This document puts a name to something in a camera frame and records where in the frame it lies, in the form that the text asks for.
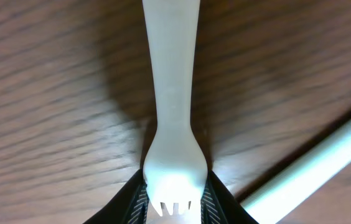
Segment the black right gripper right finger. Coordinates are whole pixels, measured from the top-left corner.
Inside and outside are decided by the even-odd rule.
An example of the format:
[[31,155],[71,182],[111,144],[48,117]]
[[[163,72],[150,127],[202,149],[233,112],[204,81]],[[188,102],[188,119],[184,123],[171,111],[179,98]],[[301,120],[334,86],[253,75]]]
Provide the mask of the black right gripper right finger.
[[201,224],[258,224],[213,171],[208,173],[200,210]]

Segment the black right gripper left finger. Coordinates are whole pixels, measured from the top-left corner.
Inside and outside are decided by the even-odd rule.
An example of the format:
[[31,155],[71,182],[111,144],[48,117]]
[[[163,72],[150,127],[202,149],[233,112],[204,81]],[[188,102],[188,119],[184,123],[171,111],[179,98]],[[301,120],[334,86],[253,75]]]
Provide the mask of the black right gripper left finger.
[[149,197],[139,169],[119,192],[83,224],[146,224]]

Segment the pale green plastic fork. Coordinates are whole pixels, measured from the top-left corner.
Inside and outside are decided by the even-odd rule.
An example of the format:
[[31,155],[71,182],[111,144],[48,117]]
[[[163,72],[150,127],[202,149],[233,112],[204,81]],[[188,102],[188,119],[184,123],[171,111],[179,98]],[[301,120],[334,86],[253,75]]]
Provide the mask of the pale green plastic fork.
[[351,163],[351,120],[287,166],[241,206],[258,223],[277,223]]

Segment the white plastic fork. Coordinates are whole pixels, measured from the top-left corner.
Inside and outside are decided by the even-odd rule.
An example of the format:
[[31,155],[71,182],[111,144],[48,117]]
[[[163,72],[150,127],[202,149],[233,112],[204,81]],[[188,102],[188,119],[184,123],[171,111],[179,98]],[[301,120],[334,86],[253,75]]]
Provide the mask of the white plastic fork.
[[199,0],[143,0],[156,101],[157,129],[143,165],[159,216],[174,205],[198,210],[208,174],[192,132],[191,96]]

